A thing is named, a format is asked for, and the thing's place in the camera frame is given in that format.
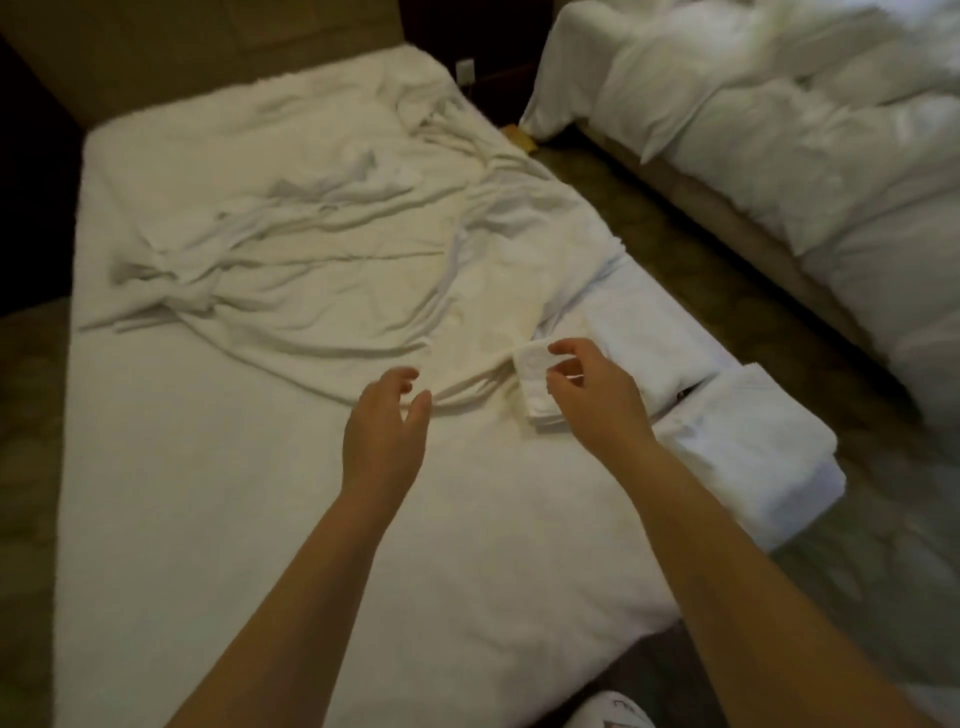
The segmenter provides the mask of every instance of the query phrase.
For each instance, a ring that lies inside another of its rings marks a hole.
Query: electrical outlet
[[[456,70],[458,86],[473,85],[477,80],[476,70],[473,67],[473,59],[457,61]]]

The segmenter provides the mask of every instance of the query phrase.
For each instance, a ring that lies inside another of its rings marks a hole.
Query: white towel
[[[759,364],[722,372],[654,432],[764,548],[780,541],[778,503],[800,491],[837,445],[832,430]]]
[[[516,376],[527,406],[527,417],[534,425],[553,425],[562,422],[564,415],[546,390],[546,371],[569,355],[556,355],[547,350],[554,339],[536,339],[514,350]]]
[[[634,378],[651,416],[718,371],[712,352],[675,318],[645,315],[636,303],[604,300],[588,308],[587,323],[590,338]]]

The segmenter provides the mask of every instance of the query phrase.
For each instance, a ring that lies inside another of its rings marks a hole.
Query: bed frame
[[[885,365],[870,336],[824,286],[804,273],[782,242],[731,205],[726,197],[702,182],[655,158],[641,164],[622,144],[578,121],[580,131],[596,146],[629,169],[641,182],[656,190],[671,205],[712,233],[778,288],[785,291],[855,347]]]

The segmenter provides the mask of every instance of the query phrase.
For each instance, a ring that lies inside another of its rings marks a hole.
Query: yellow object
[[[516,124],[506,126],[500,131],[503,132],[503,135],[510,139],[515,146],[522,149],[526,154],[529,155],[532,152],[537,151],[537,142],[531,139],[527,132],[525,132]]]

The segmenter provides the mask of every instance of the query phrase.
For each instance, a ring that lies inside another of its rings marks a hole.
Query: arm
[[[423,462],[429,392],[406,421],[399,409],[416,377],[392,369],[364,390],[344,433],[340,495],[167,728],[323,724],[373,555]]]
[[[551,351],[577,357],[547,386],[639,513],[731,725],[933,725],[657,443],[630,375],[588,339]]]

